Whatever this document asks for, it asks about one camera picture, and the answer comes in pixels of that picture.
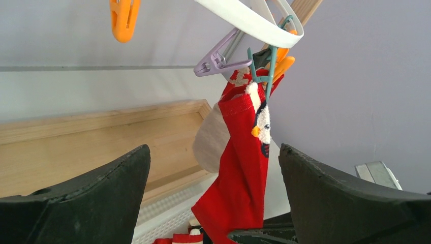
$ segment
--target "wooden beam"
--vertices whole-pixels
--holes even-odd
[[[301,21],[302,26],[304,26],[310,17],[314,14],[318,6],[323,0],[294,0],[290,5],[295,12],[296,16],[298,16],[299,21]],[[283,23],[284,18],[279,21],[279,24]],[[268,44],[262,47],[262,50],[267,48]]]

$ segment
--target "penguin design on sock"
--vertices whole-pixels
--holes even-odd
[[[245,92],[250,95],[256,112],[252,135],[259,138],[262,143],[261,151],[266,158],[269,158],[269,144],[271,143],[269,108],[266,100],[261,102],[259,96],[254,95],[258,94],[257,89],[257,83],[253,82],[245,90]]]

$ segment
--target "white wall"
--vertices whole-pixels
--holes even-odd
[[[276,143],[351,174],[381,160],[404,190],[431,191],[430,11],[426,0],[323,1],[270,101]]]
[[[108,0],[6,1],[0,14],[0,67],[190,66],[232,28],[193,0],[142,0],[125,44]]]

